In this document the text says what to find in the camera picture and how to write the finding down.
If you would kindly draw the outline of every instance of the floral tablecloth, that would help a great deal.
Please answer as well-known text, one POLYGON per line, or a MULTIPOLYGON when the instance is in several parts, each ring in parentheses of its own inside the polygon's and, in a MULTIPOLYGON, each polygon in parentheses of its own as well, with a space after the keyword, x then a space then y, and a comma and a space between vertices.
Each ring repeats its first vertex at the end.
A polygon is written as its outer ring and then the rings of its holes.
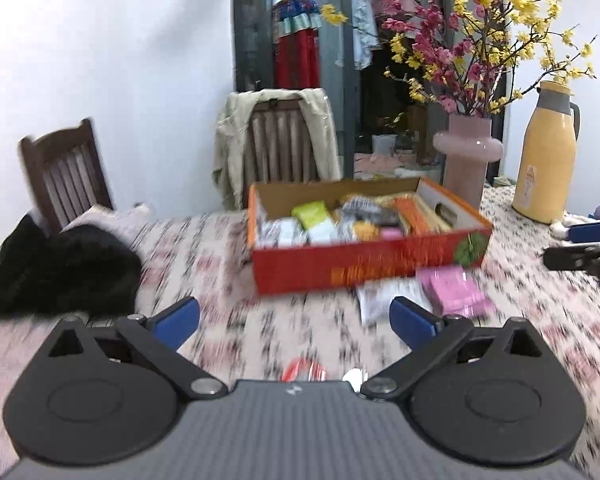
MULTIPOLYGON (((482 212, 494 224, 474 277, 496 304, 481 323, 528 317, 579 386, 589 417, 574 462, 600 479, 600 290, 583 273, 548 272, 546 226, 511 208, 514 188, 485 189, 482 212)), ((138 310, 159 312, 190 294, 202 307, 200 328, 181 354, 224 381, 279 378, 295 357, 318 359, 331 378, 352 367, 373 374, 408 352, 387 322, 364 328, 347 290, 258 298, 244 245, 244 216, 218 213, 148 224, 134 233, 145 259, 138 310)), ((4 432, 4 399, 53 323, 0 322, 0 471, 16 460, 4 432)))

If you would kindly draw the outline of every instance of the wall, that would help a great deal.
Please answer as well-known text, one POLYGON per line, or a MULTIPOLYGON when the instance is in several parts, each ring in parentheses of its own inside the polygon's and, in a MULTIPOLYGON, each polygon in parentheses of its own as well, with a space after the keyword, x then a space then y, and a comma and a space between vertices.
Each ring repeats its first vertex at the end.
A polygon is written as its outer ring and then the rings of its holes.
POLYGON ((94 119, 118 208, 215 209, 213 125, 232 89, 230 0, 0 0, 0 243, 31 208, 26 135, 94 119))
MULTIPOLYGON (((575 42, 580 45, 598 35, 593 44, 594 55, 589 59, 598 79, 583 78, 570 83, 575 94, 573 101, 582 114, 582 126, 567 207, 571 212, 588 214, 600 204, 600 0, 565 0, 562 8, 552 30, 561 32, 579 23, 575 42)), ((557 48, 557 51, 566 54, 566 49, 557 48)), ((516 71, 515 86, 528 87, 538 77, 539 70, 537 62, 523 62, 516 71)), ((521 101, 513 103, 507 113, 506 154, 501 172, 512 178, 518 176, 525 129, 537 100, 538 94, 529 92, 521 101)))

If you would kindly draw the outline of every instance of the thermos handle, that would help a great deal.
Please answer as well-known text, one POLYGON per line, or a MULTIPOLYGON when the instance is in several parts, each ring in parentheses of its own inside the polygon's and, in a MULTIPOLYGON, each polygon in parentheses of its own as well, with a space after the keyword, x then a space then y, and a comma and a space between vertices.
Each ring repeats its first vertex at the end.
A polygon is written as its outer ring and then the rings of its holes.
POLYGON ((573 110, 573 129, 576 131, 576 140, 580 134, 580 109, 577 104, 570 103, 571 109, 573 110))

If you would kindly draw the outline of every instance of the silver screw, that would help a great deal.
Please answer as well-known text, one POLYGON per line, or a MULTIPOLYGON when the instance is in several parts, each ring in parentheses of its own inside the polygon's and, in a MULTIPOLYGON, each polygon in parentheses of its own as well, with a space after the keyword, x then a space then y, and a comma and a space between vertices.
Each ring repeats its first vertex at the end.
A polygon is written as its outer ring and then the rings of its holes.
POLYGON ((389 377, 375 377, 366 383, 366 389, 373 394, 390 394, 398 384, 389 377))
POLYGON ((146 317, 142 314, 129 314, 128 316, 126 316, 126 318, 130 319, 131 321, 137 321, 138 323, 146 319, 146 317))
POLYGON ((203 377, 191 383, 191 390, 199 395, 214 395, 222 390, 223 386, 224 384, 218 381, 218 379, 203 377))

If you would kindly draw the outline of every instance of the chair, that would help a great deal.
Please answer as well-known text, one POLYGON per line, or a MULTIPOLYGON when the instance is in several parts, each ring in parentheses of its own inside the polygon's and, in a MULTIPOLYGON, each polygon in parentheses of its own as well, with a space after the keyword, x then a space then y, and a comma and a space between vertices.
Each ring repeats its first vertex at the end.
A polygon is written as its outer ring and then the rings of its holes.
POLYGON ((253 107, 244 150, 242 204, 256 182, 318 179, 314 149, 299 100, 271 100, 253 107))
POLYGON ((89 119, 19 143, 33 198, 53 233, 100 204, 112 208, 89 119))

